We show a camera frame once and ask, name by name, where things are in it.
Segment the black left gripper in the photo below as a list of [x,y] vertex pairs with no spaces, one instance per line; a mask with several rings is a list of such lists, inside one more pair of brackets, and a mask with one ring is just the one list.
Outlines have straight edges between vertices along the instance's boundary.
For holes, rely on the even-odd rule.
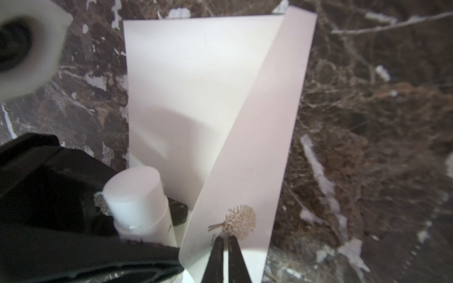
[[179,248],[105,238],[117,232],[95,195],[116,173],[55,135],[2,145],[1,222],[11,224],[1,225],[1,280],[74,283],[125,272],[125,283],[160,283],[180,274]]

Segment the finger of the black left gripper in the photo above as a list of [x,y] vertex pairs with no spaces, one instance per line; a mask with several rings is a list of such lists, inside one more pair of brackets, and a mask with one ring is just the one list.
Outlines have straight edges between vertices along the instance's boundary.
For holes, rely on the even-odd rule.
[[168,198],[168,205],[173,226],[185,224],[188,218],[188,207],[172,198]]

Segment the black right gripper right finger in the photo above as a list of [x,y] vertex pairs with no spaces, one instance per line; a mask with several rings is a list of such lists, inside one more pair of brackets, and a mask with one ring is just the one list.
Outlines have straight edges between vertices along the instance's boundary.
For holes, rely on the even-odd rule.
[[238,239],[235,236],[228,237],[228,282],[252,283]]

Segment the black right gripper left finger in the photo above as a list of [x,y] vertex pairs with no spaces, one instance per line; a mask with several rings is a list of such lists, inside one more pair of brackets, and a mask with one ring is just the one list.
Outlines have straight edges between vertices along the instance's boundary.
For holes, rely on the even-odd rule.
[[201,283],[224,282],[224,239],[216,237]]

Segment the white glue stick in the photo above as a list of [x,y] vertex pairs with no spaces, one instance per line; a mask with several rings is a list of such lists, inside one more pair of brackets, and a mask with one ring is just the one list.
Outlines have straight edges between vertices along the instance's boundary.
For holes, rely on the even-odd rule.
[[124,241],[178,246],[159,172],[137,166],[112,177],[101,192]]

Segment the cream white envelope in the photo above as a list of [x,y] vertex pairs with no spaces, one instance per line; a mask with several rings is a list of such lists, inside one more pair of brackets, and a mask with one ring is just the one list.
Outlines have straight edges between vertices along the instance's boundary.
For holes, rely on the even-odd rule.
[[176,230],[187,282],[201,281],[228,213],[253,208],[240,240],[252,282],[270,245],[315,33],[315,13],[126,20],[129,165],[156,168],[189,208]]

